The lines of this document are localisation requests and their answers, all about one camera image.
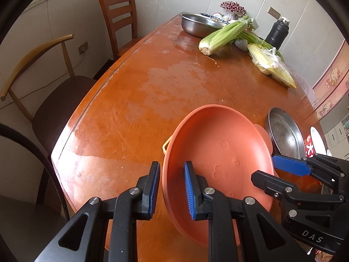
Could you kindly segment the celery bunch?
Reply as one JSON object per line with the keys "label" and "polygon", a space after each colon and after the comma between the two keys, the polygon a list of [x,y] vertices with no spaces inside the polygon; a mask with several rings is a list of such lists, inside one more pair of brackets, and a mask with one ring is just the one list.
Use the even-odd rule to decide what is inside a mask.
{"label": "celery bunch", "polygon": [[198,45],[199,51],[205,56],[211,56],[226,44],[235,40],[244,30],[252,25],[249,16],[243,16],[237,21],[228,24],[221,29],[204,37]]}

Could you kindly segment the pink hello kitty screen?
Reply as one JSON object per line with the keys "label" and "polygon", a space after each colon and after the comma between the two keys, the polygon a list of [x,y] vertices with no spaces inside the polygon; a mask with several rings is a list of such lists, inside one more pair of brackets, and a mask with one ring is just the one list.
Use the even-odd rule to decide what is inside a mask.
{"label": "pink hello kitty screen", "polygon": [[317,119],[325,117],[348,93],[348,43],[343,41],[325,73],[313,86]]}

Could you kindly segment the white ceramic bowl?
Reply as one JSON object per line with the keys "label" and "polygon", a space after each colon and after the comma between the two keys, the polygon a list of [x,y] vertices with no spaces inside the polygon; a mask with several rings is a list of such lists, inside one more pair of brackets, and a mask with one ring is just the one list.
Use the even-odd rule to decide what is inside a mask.
{"label": "white ceramic bowl", "polygon": [[311,140],[313,143],[315,153],[326,155],[327,150],[326,150],[325,144],[321,138],[320,133],[318,132],[318,130],[315,127],[310,128],[310,136],[311,136]]}

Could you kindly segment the white storage cabinet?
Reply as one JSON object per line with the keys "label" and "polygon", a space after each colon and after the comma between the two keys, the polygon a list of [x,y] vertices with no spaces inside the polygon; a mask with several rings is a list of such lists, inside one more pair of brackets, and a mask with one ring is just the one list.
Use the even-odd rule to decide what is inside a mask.
{"label": "white storage cabinet", "polygon": [[328,146],[328,155],[348,160],[348,115],[325,133],[325,140]]}

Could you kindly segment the red dried flower bunch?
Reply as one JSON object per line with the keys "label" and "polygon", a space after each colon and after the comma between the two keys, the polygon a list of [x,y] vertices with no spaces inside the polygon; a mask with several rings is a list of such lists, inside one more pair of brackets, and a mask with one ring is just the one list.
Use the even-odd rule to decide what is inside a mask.
{"label": "red dried flower bunch", "polygon": [[246,9],[243,6],[234,1],[224,1],[220,4],[220,7],[226,11],[232,12],[239,17],[243,17],[247,13]]}

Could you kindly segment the red patterned bowl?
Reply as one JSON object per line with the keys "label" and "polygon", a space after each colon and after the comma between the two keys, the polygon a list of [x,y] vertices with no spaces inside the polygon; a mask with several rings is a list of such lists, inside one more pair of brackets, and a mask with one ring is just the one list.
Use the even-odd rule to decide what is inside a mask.
{"label": "red patterned bowl", "polygon": [[311,138],[311,135],[309,134],[305,139],[304,139],[304,148],[305,148],[305,156],[306,157],[313,157],[315,154],[315,147],[313,146],[313,141]]}

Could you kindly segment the shallow steel round pan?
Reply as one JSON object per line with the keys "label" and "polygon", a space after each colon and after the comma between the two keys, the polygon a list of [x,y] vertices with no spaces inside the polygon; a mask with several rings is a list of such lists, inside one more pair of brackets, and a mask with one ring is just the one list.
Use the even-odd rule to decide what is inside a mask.
{"label": "shallow steel round pan", "polygon": [[300,129],[292,117],[281,108],[271,108],[264,121],[272,145],[273,155],[302,159],[305,146]]}

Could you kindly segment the wall power outlet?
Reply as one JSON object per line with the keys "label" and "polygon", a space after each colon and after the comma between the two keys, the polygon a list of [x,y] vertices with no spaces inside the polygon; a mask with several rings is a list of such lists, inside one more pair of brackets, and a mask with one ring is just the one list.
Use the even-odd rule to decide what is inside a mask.
{"label": "wall power outlet", "polygon": [[89,45],[88,45],[88,42],[86,41],[78,47],[79,55],[84,54],[88,49],[89,49]]}

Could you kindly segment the brown slatted wooden chair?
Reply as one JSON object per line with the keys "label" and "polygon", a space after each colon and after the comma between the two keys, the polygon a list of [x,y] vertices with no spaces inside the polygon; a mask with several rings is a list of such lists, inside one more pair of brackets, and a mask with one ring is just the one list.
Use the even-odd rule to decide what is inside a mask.
{"label": "brown slatted wooden chair", "polygon": [[[137,10],[135,0],[98,0],[104,16],[114,61],[119,59],[141,38],[137,35]],[[118,46],[116,32],[131,27],[131,40]]]}

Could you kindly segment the large steel mixing bowl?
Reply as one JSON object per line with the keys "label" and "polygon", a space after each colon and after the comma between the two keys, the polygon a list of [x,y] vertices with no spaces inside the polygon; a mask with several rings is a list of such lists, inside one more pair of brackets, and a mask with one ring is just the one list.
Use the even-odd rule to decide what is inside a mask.
{"label": "large steel mixing bowl", "polygon": [[221,29],[223,26],[201,14],[181,12],[182,29],[195,37],[204,38],[209,34]]}

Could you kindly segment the bagged yellow noodles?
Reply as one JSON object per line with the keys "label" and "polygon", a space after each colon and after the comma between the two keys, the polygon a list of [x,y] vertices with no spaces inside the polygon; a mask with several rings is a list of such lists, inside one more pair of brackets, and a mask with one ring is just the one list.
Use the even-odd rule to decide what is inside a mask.
{"label": "bagged yellow noodles", "polygon": [[248,44],[248,52],[254,65],[266,76],[271,76],[287,88],[296,89],[296,83],[288,67],[276,54],[276,49],[267,49],[259,44]]}

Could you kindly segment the black thermos bottle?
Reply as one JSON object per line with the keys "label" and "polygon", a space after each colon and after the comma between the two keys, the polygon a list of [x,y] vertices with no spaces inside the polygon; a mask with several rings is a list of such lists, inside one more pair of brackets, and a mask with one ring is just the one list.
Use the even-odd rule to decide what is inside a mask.
{"label": "black thermos bottle", "polygon": [[289,34],[289,23],[290,21],[286,17],[280,17],[272,26],[269,34],[265,41],[275,47],[277,50],[280,49],[285,38]]}

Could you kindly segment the curved-back chair dark seat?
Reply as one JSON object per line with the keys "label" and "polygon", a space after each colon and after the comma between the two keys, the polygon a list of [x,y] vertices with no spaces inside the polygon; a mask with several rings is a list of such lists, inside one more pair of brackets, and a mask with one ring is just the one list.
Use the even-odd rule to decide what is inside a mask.
{"label": "curved-back chair dark seat", "polygon": [[[67,34],[48,41],[32,49],[16,66],[9,81],[1,91],[1,100],[10,96],[16,106],[12,121],[6,125],[19,131],[19,125],[31,129],[38,143],[40,152],[51,156],[65,125],[77,106],[95,84],[95,80],[74,73],[67,51],[66,42],[73,39]],[[31,114],[12,87],[15,81],[32,66],[41,56],[56,46],[61,46],[69,77],[55,88]],[[48,178],[54,175],[52,167],[46,169],[24,148],[13,148],[6,141],[1,141],[1,195],[30,203],[44,201]]]}

